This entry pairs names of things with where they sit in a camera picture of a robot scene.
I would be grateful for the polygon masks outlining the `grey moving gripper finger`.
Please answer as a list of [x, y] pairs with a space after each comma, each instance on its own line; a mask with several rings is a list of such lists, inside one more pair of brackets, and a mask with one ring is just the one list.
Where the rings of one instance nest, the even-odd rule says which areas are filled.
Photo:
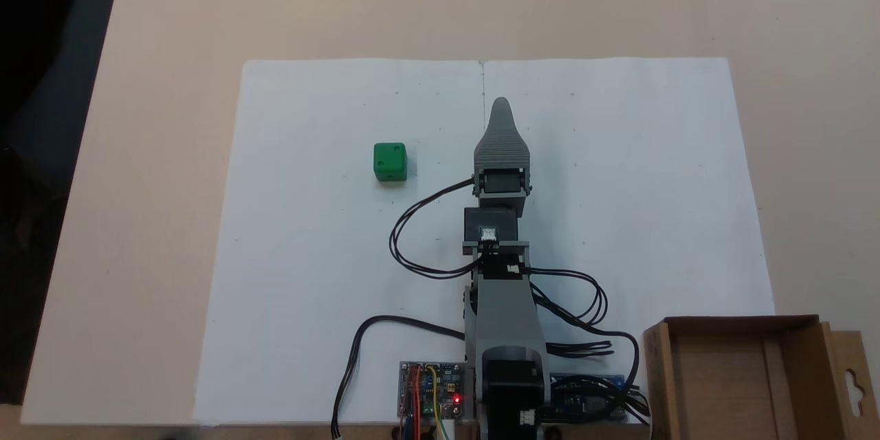
[[509, 100], [494, 99], [486, 130], [474, 149], [477, 186], [482, 170], [528, 170], [530, 193], [530, 167], [530, 148], [518, 132]]

